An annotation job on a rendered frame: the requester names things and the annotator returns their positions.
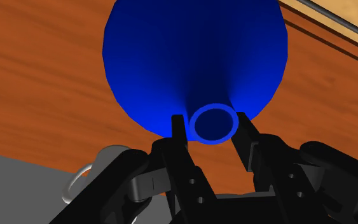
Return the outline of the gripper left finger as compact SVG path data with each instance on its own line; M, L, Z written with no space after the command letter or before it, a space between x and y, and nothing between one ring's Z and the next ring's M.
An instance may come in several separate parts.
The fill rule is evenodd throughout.
M187 149L184 118L151 153L120 153L50 224L132 224L155 195L166 193L169 224L216 224L216 196Z

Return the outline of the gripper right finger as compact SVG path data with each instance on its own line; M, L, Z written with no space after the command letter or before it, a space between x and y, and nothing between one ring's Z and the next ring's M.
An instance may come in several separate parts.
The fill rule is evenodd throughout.
M284 224L358 224L358 160L325 143L299 149L237 113L231 141L257 192L273 190Z

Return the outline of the blue vase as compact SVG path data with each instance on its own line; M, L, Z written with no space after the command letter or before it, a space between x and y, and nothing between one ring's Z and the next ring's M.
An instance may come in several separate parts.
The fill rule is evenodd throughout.
M287 29L277 0L116 0L104 29L107 82L144 129L220 144L238 114L256 117L282 81Z

